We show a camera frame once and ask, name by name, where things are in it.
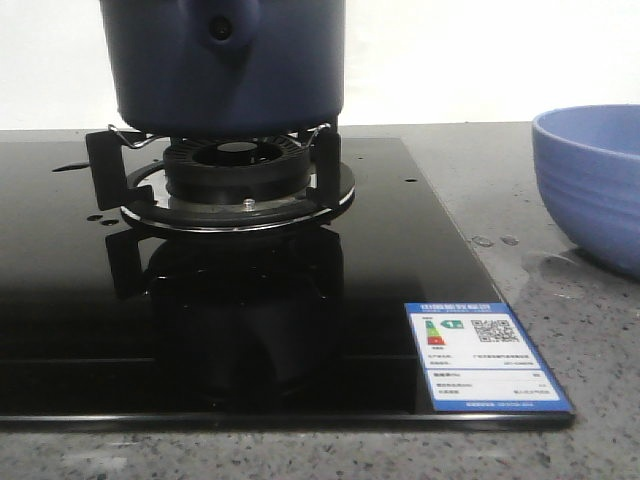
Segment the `blue white energy label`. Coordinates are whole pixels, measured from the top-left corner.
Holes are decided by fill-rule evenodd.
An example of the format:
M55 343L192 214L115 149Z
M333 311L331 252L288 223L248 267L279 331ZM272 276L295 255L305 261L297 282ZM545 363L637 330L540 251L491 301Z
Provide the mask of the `blue white energy label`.
M438 412L570 412L571 404L505 303L407 303Z

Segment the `black glass gas stove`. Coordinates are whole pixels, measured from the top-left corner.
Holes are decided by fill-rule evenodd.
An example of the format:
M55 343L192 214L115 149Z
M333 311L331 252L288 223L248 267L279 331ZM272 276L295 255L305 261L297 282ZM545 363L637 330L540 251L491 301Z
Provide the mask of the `black glass gas stove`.
M98 212L82 141L3 142L2 428L569 426L434 409L405 305L507 303L400 141L342 148L345 214L221 240Z

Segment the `dark blue cooking pot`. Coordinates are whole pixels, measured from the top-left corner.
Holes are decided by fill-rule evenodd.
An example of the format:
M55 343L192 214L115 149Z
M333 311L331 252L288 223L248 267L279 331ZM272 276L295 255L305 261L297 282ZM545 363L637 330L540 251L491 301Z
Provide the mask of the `dark blue cooking pot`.
M118 111L182 137L278 134L344 102L343 1L103 1Z

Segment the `light blue plastic bowl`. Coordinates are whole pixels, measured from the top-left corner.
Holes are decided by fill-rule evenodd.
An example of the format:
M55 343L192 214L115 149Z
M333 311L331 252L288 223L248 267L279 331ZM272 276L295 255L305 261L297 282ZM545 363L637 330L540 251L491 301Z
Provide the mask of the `light blue plastic bowl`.
M532 122L540 196L560 230L600 263L639 276L639 106L548 111Z

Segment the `black pot support grate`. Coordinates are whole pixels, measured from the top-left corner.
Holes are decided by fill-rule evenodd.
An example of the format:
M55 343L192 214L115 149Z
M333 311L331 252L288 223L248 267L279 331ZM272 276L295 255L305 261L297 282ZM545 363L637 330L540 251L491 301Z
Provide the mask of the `black pot support grate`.
M184 140L267 140L283 137L307 150L311 161L306 187L267 201L247 198L239 204L208 204L181 200L167 190L163 153ZM174 138L162 157L131 173L125 171L122 150L142 149L153 137L120 131L111 126L86 136L89 165L97 205L117 208L131 223L149 228L194 234L239 234L284 229L305 223L326 223L349 208L355 197L355 179L341 160L341 137L329 124L296 136L245 138Z

